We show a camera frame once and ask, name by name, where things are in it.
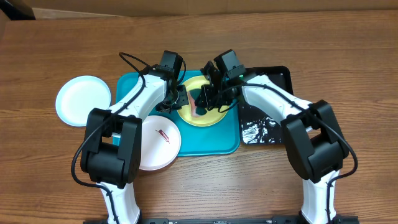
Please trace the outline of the green scrubbing sponge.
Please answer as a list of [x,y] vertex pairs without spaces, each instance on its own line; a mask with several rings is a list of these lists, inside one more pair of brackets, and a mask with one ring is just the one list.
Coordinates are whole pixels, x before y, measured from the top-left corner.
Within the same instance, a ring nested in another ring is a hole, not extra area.
[[207,110],[201,107],[198,107],[195,104],[195,100],[200,96],[201,90],[199,89],[192,89],[188,92],[188,99],[190,101],[191,107],[191,116],[194,118],[201,117],[207,114]]

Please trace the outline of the yellow-green round plate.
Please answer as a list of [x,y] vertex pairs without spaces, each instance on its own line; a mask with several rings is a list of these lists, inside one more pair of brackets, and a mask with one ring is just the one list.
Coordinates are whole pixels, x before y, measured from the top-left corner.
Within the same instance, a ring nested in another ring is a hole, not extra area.
[[219,113],[217,109],[208,111],[195,106],[195,99],[201,93],[201,86],[209,83],[204,76],[191,77],[183,82],[188,93],[189,104],[182,106],[177,113],[186,123],[198,127],[207,127],[218,123],[226,116],[227,112]]

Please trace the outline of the white pink round plate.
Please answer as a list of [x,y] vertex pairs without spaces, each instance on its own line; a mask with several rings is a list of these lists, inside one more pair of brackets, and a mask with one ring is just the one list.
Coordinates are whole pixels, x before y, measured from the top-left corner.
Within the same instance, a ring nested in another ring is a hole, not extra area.
[[163,116],[148,116],[142,124],[140,170],[153,171],[171,164],[182,144],[178,127]]

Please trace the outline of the light blue round plate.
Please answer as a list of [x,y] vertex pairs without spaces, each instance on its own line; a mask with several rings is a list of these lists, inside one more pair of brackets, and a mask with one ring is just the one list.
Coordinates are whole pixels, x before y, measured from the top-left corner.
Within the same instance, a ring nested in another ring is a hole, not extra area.
[[58,117],[70,126],[86,126],[94,108],[108,109],[111,91],[102,79],[90,75],[72,78],[61,87],[55,100]]

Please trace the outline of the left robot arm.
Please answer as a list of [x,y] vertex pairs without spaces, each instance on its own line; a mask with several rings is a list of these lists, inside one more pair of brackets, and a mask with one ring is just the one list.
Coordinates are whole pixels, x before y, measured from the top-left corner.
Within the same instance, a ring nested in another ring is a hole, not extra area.
[[140,221],[132,183],[141,163],[142,123],[153,109],[171,111],[187,105],[185,87],[177,80],[180,69],[146,67],[124,98],[88,115],[71,174],[76,183],[100,189],[108,211],[106,223]]

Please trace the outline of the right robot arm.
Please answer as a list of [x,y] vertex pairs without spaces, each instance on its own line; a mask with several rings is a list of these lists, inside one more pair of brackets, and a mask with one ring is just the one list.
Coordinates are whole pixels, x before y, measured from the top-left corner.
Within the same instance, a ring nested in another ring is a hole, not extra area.
[[209,110],[244,100],[270,116],[282,128],[290,165],[303,180],[300,217],[305,223],[333,223],[334,187],[343,161],[353,153],[330,104],[311,103],[277,86],[266,74],[250,71],[239,62],[208,62],[195,104]]

